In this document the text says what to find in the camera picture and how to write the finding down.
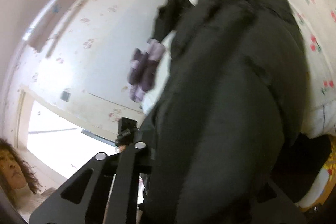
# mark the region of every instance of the white wall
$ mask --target white wall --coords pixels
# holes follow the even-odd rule
[[[23,66],[15,71],[6,98],[8,103],[5,109],[4,135],[7,138],[12,139],[17,132],[20,93],[23,90],[57,115],[112,141],[118,132],[119,118],[128,117],[141,124],[144,114],[140,108],[136,111],[109,102],[91,95],[85,88],[88,70],[96,60],[95,56],[106,43],[111,42],[111,29],[134,2],[135,0],[77,0],[50,35],[57,39],[47,40],[41,52],[36,53],[31,47],[24,49],[20,57]],[[153,4],[151,8],[156,10],[157,4]],[[146,40],[139,40],[139,47],[146,46]],[[122,41],[114,41],[116,47],[120,43]],[[130,57],[125,57],[127,67]],[[126,78],[125,73],[120,93],[127,94]],[[64,89],[71,93],[68,102],[60,98]]]
[[[2,106],[8,89],[8,82],[11,80],[11,67],[17,68],[13,54],[20,52],[19,44],[21,37],[28,28],[37,13],[49,0],[0,0],[0,87],[2,90],[0,98]]]

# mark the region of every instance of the black metal bracket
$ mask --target black metal bracket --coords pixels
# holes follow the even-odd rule
[[[143,142],[116,155],[98,153],[32,213],[29,223],[100,224],[105,219],[108,224],[134,224],[139,174],[151,169]]]

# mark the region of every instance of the woman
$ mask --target woman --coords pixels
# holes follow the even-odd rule
[[[0,138],[0,186],[27,222],[31,213],[55,191],[54,188],[50,188],[38,194],[41,184],[30,166],[20,158],[13,146],[2,138]]]

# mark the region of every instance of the hanging clothes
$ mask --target hanging clothes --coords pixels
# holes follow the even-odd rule
[[[142,221],[217,223],[299,134],[302,36],[287,0],[199,0],[175,29],[170,77],[140,128],[156,149]]]
[[[308,97],[302,132],[336,136],[336,0],[288,0],[303,36]]]
[[[148,41],[148,49],[141,53],[137,48],[131,60],[131,70],[128,75],[128,90],[131,100],[141,102],[145,93],[154,87],[155,73],[163,54],[164,45],[155,39]]]

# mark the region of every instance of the black jacket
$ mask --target black jacket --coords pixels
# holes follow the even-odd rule
[[[299,133],[300,30],[287,0],[199,0],[176,27],[171,57],[141,127],[156,148],[143,223],[217,223],[260,189]]]

